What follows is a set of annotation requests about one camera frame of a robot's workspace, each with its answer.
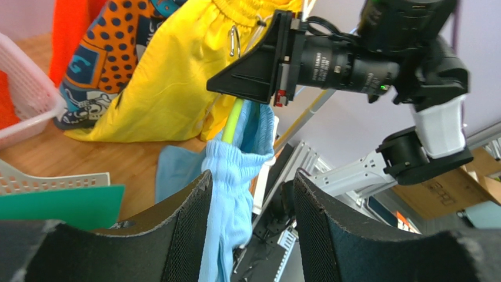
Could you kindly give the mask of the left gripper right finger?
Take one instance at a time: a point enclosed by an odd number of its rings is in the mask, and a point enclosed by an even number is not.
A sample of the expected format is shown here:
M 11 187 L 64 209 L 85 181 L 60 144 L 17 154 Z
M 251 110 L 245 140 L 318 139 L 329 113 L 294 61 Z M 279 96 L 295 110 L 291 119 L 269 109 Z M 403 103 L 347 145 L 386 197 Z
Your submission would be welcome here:
M 499 230 L 410 233 L 352 209 L 301 173 L 293 185 L 306 281 L 500 280 Z

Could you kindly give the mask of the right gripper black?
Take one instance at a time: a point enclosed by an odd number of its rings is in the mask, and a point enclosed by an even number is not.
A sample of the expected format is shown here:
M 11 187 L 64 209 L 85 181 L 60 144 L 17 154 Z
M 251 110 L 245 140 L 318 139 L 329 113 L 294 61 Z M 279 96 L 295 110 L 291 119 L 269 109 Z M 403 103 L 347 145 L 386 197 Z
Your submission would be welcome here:
M 208 79 L 206 90 L 262 104 L 294 100 L 306 39 L 302 13 L 276 10 L 268 30 L 241 58 Z

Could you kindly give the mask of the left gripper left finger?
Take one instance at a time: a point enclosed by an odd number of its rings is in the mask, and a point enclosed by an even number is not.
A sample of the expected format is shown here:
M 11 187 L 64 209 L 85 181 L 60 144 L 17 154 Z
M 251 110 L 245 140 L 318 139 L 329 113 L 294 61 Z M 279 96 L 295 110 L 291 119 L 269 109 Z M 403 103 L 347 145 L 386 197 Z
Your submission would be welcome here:
M 110 229 L 60 220 L 1 222 L 2 281 L 197 281 L 212 175 Z

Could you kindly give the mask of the green hanger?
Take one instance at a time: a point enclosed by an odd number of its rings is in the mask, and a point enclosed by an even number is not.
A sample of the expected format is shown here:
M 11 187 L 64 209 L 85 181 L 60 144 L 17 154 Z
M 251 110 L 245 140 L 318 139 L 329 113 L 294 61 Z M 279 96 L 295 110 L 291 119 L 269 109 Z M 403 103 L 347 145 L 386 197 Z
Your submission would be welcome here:
M 237 98 L 235 103 L 233 104 L 233 108 L 228 116 L 226 121 L 226 125 L 223 129 L 221 141 L 232 144 L 233 138 L 235 135 L 236 127 L 238 125 L 238 120 L 243 108 L 243 104 L 245 103 L 244 99 Z

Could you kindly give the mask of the light blue shorts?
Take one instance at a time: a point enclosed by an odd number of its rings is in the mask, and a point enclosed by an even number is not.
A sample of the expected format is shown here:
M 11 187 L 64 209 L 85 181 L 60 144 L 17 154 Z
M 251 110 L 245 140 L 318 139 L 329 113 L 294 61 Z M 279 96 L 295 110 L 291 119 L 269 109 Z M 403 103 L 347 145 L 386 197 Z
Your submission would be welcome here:
M 245 101 L 232 143 L 221 134 L 200 153 L 165 147 L 158 159 L 155 201 L 182 190 L 202 172 L 213 179 L 199 281 L 230 281 L 233 250 L 252 236 L 251 181 L 274 155 L 274 112 L 269 105 Z

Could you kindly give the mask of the orange shorts front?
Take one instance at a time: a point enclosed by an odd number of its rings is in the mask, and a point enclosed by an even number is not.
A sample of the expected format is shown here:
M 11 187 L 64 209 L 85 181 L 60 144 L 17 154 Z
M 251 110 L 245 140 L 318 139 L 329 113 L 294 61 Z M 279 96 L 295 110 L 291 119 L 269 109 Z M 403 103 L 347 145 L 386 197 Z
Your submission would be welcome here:
M 9 91 L 8 75 L 1 71 L 1 129 L 8 128 L 20 122 L 17 117 L 14 104 Z

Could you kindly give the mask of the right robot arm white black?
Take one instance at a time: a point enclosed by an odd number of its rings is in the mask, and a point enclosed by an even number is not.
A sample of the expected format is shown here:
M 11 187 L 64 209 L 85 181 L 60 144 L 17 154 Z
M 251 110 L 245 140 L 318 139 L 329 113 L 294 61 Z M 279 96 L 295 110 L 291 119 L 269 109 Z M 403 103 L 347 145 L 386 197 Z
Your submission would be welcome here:
M 312 176 L 332 196 L 377 184 L 409 186 L 472 161 L 463 133 L 469 73 L 440 30 L 456 1 L 366 1 L 355 34 L 317 16 L 277 10 L 262 39 L 208 79 L 207 90 L 286 106 L 297 86 L 366 94 L 395 88 L 414 126 L 349 165 Z

